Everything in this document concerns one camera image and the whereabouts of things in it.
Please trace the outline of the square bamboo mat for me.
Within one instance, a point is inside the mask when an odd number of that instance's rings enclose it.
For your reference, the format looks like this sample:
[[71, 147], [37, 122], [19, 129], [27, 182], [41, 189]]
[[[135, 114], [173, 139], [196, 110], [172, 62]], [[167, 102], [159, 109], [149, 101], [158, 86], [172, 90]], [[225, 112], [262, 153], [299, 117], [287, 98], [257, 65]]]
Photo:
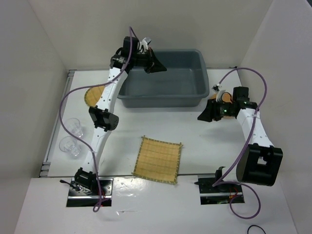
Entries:
[[132, 175], [154, 182], [177, 184], [183, 144], [142, 136]]

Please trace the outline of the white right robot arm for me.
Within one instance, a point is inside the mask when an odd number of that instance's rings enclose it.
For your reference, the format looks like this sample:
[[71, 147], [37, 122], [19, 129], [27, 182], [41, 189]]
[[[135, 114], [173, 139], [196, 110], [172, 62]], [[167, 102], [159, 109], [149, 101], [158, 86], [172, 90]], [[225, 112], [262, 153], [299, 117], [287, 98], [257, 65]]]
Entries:
[[220, 121], [234, 117], [242, 128], [245, 143], [228, 171], [236, 169], [239, 182], [263, 186], [275, 184], [283, 158], [283, 151], [269, 140], [260, 118], [259, 106], [250, 101], [247, 87], [235, 87], [230, 101], [223, 100], [226, 93], [214, 86], [216, 96], [207, 101], [206, 108], [197, 118], [200, 121]]

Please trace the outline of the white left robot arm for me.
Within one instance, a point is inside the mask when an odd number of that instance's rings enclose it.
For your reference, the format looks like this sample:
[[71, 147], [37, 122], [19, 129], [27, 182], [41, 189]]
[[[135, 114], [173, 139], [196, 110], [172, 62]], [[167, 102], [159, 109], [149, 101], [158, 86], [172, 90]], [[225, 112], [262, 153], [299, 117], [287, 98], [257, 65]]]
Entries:
[[78, 169], [74, 178], [81, 191], [86, 195], [99, 194], [96, 172], [105, 143], [110, 133], [116, 129], [119, 117], [114, 114], [119, 91], [133, 67], [142, 67], [147, 73], [165, 72], [167, 68], [156, 58], [149, 46], [149, 37], [139, 40], [125, 37], [123, 46], [111, 57], [107, 84], [94, 106], [89, 107], [89, 115], [94, 123], [94, 133], [83, 166]]

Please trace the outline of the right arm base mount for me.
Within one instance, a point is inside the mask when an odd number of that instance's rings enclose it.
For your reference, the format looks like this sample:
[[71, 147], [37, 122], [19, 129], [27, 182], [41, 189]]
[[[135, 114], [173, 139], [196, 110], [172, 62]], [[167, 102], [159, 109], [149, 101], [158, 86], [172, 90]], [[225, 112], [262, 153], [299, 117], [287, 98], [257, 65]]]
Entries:
[[239, 185], [222, 184], [213, 187], [213, 184], [223, 175], [223, 166], [219, 167], [214, 174], [198, 175], [194, 183], [199, 188], [201, 205], [244, 203], [242, 188]]

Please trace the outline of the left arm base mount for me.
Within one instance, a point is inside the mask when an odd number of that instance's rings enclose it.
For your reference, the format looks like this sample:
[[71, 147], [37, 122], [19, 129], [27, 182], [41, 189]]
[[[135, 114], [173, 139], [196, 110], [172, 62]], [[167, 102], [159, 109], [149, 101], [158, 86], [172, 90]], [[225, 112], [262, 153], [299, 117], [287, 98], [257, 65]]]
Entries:
[[[70, 182], [62, 179], [59, 182], [69, 186], [66, 207], [93, 207], [97, 204], [99, 197], [99, 191], [96, 191], [98, 187], [97, 182], [95, 182], [96, 188], [93, 190], [76, 184], [73, 178]], [[101, 207], [112, 206], [113, 182], [113, 178], [100, 178], [100, 185], [102, 189]]]

